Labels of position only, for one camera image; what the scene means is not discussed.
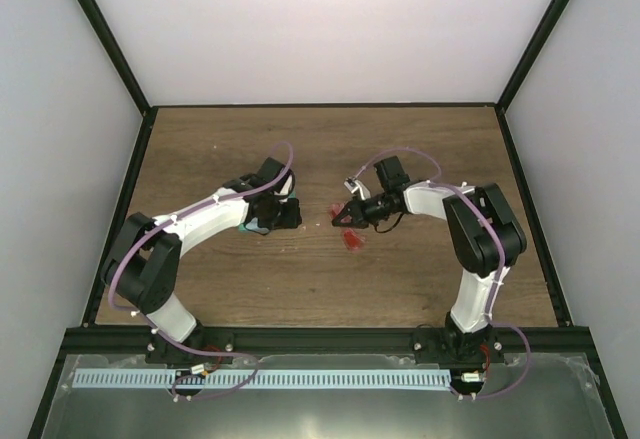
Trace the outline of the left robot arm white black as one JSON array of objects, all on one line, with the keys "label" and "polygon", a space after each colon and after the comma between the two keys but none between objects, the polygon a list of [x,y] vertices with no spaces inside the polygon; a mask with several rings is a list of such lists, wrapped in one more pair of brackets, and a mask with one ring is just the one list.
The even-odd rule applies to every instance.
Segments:
[{"label": "left robot arm white black", "polygon": [[297,228],[302,218],[295,184],[290,166],[269,157],[256,173],[232,179],[185,208],[129,216],[101,269],[110,306],[143,316],[178,360],[196,361],[205,340],[201,322],[175,292],[181,259],[226,230],[268,235]]}]

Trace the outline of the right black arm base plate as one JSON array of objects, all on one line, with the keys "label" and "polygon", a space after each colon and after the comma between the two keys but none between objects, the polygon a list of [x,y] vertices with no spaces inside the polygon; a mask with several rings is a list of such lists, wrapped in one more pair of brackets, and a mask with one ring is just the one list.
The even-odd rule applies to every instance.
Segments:
[{"label": "right black arm base plate", "polygon": [[502,363],[504,354],[494,347],[491,330],[457,333],[445,328],[416,328],[411,345],[418,362],[438,363],[442,367],[479,367],[486,357]]}]

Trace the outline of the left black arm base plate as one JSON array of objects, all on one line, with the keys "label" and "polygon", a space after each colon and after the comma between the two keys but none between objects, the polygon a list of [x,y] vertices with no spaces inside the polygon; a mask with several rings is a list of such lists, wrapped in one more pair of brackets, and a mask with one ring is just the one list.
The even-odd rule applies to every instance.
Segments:
[{"label": "left black arm base plate", "polygon": [[233,360],[228,351],[221,351],[215,345],[197,348],[197,354],[187,351],[187,348],[187,345],[177,347],[161,337],[154,336],[148,344],[146,362],[168,366],[191,366],[205,362],[230,364]]}]

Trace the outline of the teal glasses case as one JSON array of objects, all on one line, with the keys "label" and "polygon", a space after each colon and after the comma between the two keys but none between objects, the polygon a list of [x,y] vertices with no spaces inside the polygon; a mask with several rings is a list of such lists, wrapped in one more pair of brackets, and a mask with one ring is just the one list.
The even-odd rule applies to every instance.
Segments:
[{"label": "teal glasses case", "polygon": [[271,232],[271,229],[269,227],[264,227],[264,226],[260,226],[257,222],[252,221],[248,224],[241,224],[238,226],[238,230],[240,232],[250,232],[250,233],[256,233],[259,235],[268,235]]}]

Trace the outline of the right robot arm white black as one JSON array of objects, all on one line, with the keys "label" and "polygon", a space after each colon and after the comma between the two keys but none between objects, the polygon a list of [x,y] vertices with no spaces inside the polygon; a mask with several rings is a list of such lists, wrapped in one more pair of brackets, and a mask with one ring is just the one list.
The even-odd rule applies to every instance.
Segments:
[{"label": "right robot arm white black", "polygon": [[347,178],[344,185],[352,197],[335,214],[332,225],[378,230],[394,215],[446,221],[462,276],[445,318],[444,350],[455,361],[468,361],[488,339],[498,292],[527,249],[523,228],[495,183],[454,186],[433,179],[414,181],[396,156],[371,166],[382,192],[371,194],[358,175]]}]

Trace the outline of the red transparent sunglasses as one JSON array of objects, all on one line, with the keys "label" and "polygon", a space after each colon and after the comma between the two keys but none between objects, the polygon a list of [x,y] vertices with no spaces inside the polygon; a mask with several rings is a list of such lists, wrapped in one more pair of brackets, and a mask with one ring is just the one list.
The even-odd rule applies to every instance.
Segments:
[{"label": "red transparent sunglasses", "polygon": [[[344,207],[344,203],[332,203],[329,207],[329,216],[334,219]],[[360,251],[364,245],[364,238],[355,230],[346,228],[341,232],[342,242],[349,252]]]}]

